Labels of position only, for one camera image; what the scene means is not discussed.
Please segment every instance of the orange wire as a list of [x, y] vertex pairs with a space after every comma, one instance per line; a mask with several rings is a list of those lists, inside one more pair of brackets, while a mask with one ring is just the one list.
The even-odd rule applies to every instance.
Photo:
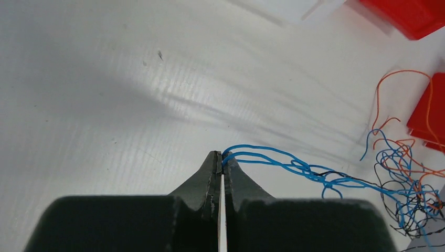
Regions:
[[[445, 154], [445, 150], [443, 149], [443, 145], [440, 143], [439, 138], [438, 138], [437, 135], [434, 133], [434, 131], [431, 129], [431, 126], [430, 126], [430, 123], [429, 123], [429, 115], [430, 115], [430, 110], [431, 110], [431, 102], [432, 102], [433, 86], [432, 86], [432, 77], [429, 76], [428, 74], [424, 73], [424, 72], [417, 71], [417, 70], [400, 70], [400, 71], [391, 72], [391, 73], [389, 73], [389, 74], [387, 74], [387, 75], [385, 75], [385, 76], [383, 76], [383, 77], [381, 78], [381, 80], [380, 80], [379, 83], [377, 84], [377, 88], [376, 88], [376, 92], [377, 92], [377, 114], [376, 114], [376, 118], [375, 118], [375, 120], [374, 120], [372, 129], [375, 129], [375, 124], [377, 123], [378, 116], [379, 116], [379, 114], [380, 114], [380, 93], [379, 93], [379, 91], [380, 91], [380, 85], [381, 85], [381, 84], [383, 83], [383, 81], [384, 81], [386, 78], [388, 78], [389, 76], [391, 76], [391, 75], [395, 75], [395, 74], [398, 74], [398, 73], [401, 73], [401, 72], [415, 72], [415, 73], [424, 75], [424, 76], [426, 76], [426, 77], [429, 78], [429, 80], [430, 80], [430, 87], [431, 87], [431, 90], [430, 90], [430, 93], [429, 93], [429, 99], [428, 99], [428, 104], [427, 104], [426, 125], [427, 125], [427, 129], [428, 129], [429, 133], [434, 137], [434, 139], [436, 140], [436, 143], [439, 145], [440, 151], [441, 151], [442, 153]], [[391, 117], [391, 118], [387, 119], [387, 120], [386, 120], [386, 121], [385, 121], [385, 122], [378, 128], [378, 129], [381, 130], [381, 129], [382, 129], [382, 128], [383, 128], [383, 127], [390, 121], [390, 120], [397, 120], [397, 121], [400, 122], [400, 119], [398, 119], [398, 118], [396, 118], [396, 117]], [[373, 149], [375, 149], [375, 144], [376, 144], [378, 141], [380, 141], [380, 140], [383, 140], [383, 139], [377, 139], [377, 140], [374, 142], [374, 144], [373, 144]], [[411, 172], [411, 173], [424, 173], [424, 174], [420, 177], [420, 179], [419, 179], [419, 186], [418, 186], [418, 188], [417, 188], [417, 191], [420, 191], [420, 190], [418, 190], [418, 189], [421, 188], [421, 186], [422, 186], [422, 183], [421, 183], [421, 182], [422, 182], [422, 180], [423, 180], [424, 177], [426, 177], [426, 176], [428, 176], [428, 175], [435, 175], [435, 176], [439, 176], [439, 177], [445, 177], [445, 174], [442, 173], [443, 171], [445, 171], [445, 169], [444, 169], [444, 170], [440, 170], [440, 171], [435, 171], [435, 170], [432, 170], [432, 169], [429, 169], [429, 168], [425, 167], [424, 165], [422, 165], [421, 163], [417, 162], [416, 160], [414, 160], [414, 159], [409, 155], [409, 149], [408, 149], [408, 147], [407, 147], [406, 150], [404, 149], [404, 147], [406, 146], [405, 144], [400, 144], [400, 142], [402, 142], [402, 141], [413, 141], [413, 143], [412, 143], [412, 145], [411, 145], [411, 147], [412, 147], [412, 146], [414, 146], [414, 144], [416, 143], [416, 140], [415, 140], [415, 139], [402, 139], [402, 140], [397, 140], [397, 141], [394, 141], [394, 140], [391, 140], [391, 139], [387, 139], [387, 140], [390, 141], [390, 142], [396, 143], [398, 146], [400, 146], [400, 147], [403, 149], [403, 151], [404, 151], [404, 155], [402, 156], [402, 158], [406, 155], [406, 156], [408, 156], [413, 162], [415, 162], [418, 166], [421, 166], [423, 169], [430, 171], [430, 172], [425, 172], [425, 171], [412, 171], [412, 170], [405, 170], [405, 169], [402, 169], [402, 168], [401, 168], [401, 159], [399, 160], [399, 166], [400, 166], [400, 167], [398, 167], [397, 169], [395, 169], [395, 168], [390, 168], [390, 167], [388, 167], [388, 165], [386, 164], [386, 160], [387, 160], [387, 159], [384, 160], [383, 163], [384, 163], [384, 165], [386, 166], [385, 168], [390, 169], [390, 170], [398, 170], [398, 171], [400, 171], [400, 172], [404, 172], [404, 173], [407, 175], [407, 177], [408, 177], [411, 181], [413, 181], [413, 179], [407, 174], [407, 172]], [[429, 203], [427, 203], [427, 204], [428, 204], [429, 206], [431, 206], [432, 208], [434, 208], [434, 209], [441, 209], [442, 206], [441, 206], [441, 200], [440, 200], [440, 198], [439, 198], [438, 196], [432, 194], [432, 193], [429, 193], [429, 194], [431, 194], [431, 195], [433, 195], [435, 198], [437, 198], [440, 207], [437, 208], [437, 207], [435, 207], [435, 206], [433, 206], [433, 205], [431, 205], [431, 204], [429, 204]]]

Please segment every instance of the white table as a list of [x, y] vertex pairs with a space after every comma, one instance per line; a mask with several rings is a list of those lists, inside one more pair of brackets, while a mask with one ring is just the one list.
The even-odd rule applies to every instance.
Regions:
[[[0, 251], [20, 251], [58, 197], [166, 194], [209, 151], [239, 143], [375, 179], [372, 153], [358, 159], [378, 80], [433, 73], [445, 55], [445, 30], [408, 41], [387, 28], [347, 5], [298, 27], [223, 0], [3, 2]], [[409, 73], [388, 80], [382, 120], [406, 122], [426, 84]], [[405, 131], [386, 128], [393, 138]], [[416, 156], [444, 162], [424, 148]], [[242, 167], [276, 197], [320, 197], [303, 177]], [[344, 195], [383, 207], [370, 190]]]

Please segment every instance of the dark speck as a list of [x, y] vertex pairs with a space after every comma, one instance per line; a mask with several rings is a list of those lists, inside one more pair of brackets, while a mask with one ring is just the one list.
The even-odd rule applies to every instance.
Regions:
[[157, 51], [157, 54], [159, 55], [159, 57], [161, 58], [161, 60], [164, 61], [164, 60], [162, 59], [162, 52], [161, 52], [161, 51]]

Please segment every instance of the tangled wire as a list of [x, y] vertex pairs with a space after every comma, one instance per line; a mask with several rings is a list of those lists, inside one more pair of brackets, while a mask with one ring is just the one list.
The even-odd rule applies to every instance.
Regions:
[[[378, 134], [382, 135], [382, 138], [375, 140], [372, 144], [373, 150], [376, 149], [376, 144], [378, 142], [383, 141], [386, 144], [383, 149], [380, 150], [376, 155], [374, 171], [378, 180], [378, 184], [349, 176], [346, 173], [338, 172], [325, 166], [308, 164], [288, 152], [265, 146], [255, 146], [247, 144], [235, 145], [226, 149], [223, 154], [227, 154], [229, 151], [238, 148], [249, 148], [256, 150], [267, 150], [283, 154], [289, 157], [291, 160], [288, 163], [281, 163], [260, 153], [240, 151], [227, 156], [222, 161], [223, 166], [227, 163], [228, 160], [235, 158], [236, 156], [251, 156], [261, 158], [262, 160], [237, 159], [237, 161], [240, 163], [280, 166], [289, 172], [304, 176], [311, 181], [322, 183], [324, 186], [321, 193], [322, 198], [324, 198], [325, 192], [327, 190], [334, 191], [340, 196], [340, 198], [343, 198], [343, 195], [340, 191], [342, 187], [373, 189], [380, 193], [386, 212], [397, 223], [396, 226], [392, 224], [390, 225], [394, 230], [404, 236], [409, 237], [411, 240], [420, 237], [423, 237], [425, 239], [425, 242], [427, 244], [426, 246], [411, 247], [403, 251], [421, 247], [429, 247], [431, 250], [433, 250], [434, 247], [445, 246], [445, 244], [432, 245], [428, 239], [428, 236], [441, 233], [445, 230], [445, 217], [442, 212], [442, 209], [445, 207], [445, 202], [440, 199], [438, 190], [435, 190], [429, 184], [423, 183], [423, 179], [427, 176], [433, 175], [438, 177], [445, 177], [445, 169], [439, 171], [433, 170], [416, 161], [413, 158], [412, 154], [412, 147], [416, 143], [415, 139], [401, 139], [395, 141], [386, 138], [385, 134], [382, 131], [382, 128], [388, 122], [392, 120], [397, 120], [398, 122], [400, 122], [400, 119], [391, 117], [387, 119], [380, 127], [376, 127], [376, 123], [380, 114], [380, 85], [388, 77], [402, 72], [414, 72], [429, 78], [430, 92], [426, 111], [426, 127], [429, 133], [436, 140], [436, 143], [438, 144], [441, 152], [445, 154], [443, 145], [439, 142], [439, 138], [431, 129], [431, 126], [429, 124], [429, 113], [431, 109], [433, 94], [432, 78], [428, 74], [421, 71], [400, 70], [391, 72], [383, 76], [377, 85], [376, 118], [372, 125], [372, 130], [369, 132], [366, 138], [365, 153], [360, 159], [362, 160], [368, 152], [370, 136], [377, 136]], [[385, 179], [382, 179], [382, 172], [387, 173], [389, 175], [389, 178], [387, 178], [388, 176], [386, 176]], [[430, 221], [443, 222], [443, 228], [439, 228], [431, 232], [426, 232], [425, 227]]]
[[[377, 129], [376, 131], [380, 131], [384, 139], [386, 139], [381, 130]], [[445, 218], [443, 217], [443, 213], [441, 211], [441, 209], [444, 207], [444, 202], [440, 200], [438, 194], [439, 192], [437, 190], [434, 190], [430, 185], [421, 185], [418, 180], [411, 181], [411, 179], [404, 173], [404, 171], [397, 172], [391, 169], [387, 169], [387, 165], [385, 164], [385, 162], [391, 160], [397, 165], [399, 164], [399, 162], [403, 163], [403, 169], [410, 171], [411, 161], [403, 159], [404, 153], [399, 148], [396, 149], [394, 146], [391, 146], [388, 141], [385, 142], [387, 143], [388, 149], [382, 150], [377, 154], [377, 163], [374, 165], [374, 170], [379, 181], [378, 184], [349, 176], [346, 173], [338, 172], [325, 166], [308, 164], [298, 159], [291, 153], [266, 146], [255, 146], [247, 144], [234, 145], [226, 149], [223, 155], [226, 155], [228, 152], [235, 149], [248, 148], [254, 150], [267, 150], [283, 154], [289, 157], [290, 161], [288, 163], [282, 163], [261, 153], [239, 151], [228, 155], [222, 161], [222, 165], [224, 166], [230, 159], [238, 156], [261, 158], [262, 160], [238, 158], [237, 161], [240, 163], [280, 166], [289, 172], [304, 176], [306, 179], [309, 179], [311, 181], [321, 183], [324, 186], [321, 193], [322, 198], [324, 198], [325, 192], [327, 190], [331, 190], [337, 193], [340, 198], [343, 198], [343, 194], [341, 193], [342, 187], [373, 189], [380, 193], [387, 213], [397, 223], [397, 226], [391, 225], [393, 229], [395, 229], [402, 235], [410, 237], [411, 239], [424, 237], [426, 239], [428, 247], [434, 247], [429, 243], [427, 236], [434, 233], [440, 233], [445, 229], [445, 227], [427, 233], [425, 231], [425, 226], [427, 222], [431, 220], [442, 221], [445, 224]], [[391, 180], [382, 182], [380, 178], [381, 175], [379, 175], [378, 173], [379, 168], [387, 172]], [[389, 201], [394, 204], [394, 209], [389, 207]]]

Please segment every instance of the red container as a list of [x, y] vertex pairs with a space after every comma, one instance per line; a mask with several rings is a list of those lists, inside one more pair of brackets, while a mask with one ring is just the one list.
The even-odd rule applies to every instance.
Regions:
[[[436, 139], [427, 127], [427, 110], [431, 87], [433, 93], [429, 111], [429, 125]], [[428, 84], [425, 92], [406, 124], [410, 135], [426, 141], [426, 147], [440, 150], [439, 144], [445, 144], [445, 73], [437, 72], [432, 77], [432, 84]]]
[[445, 0], [360, 0], [408, 39], [421, 39], [445, 25]]

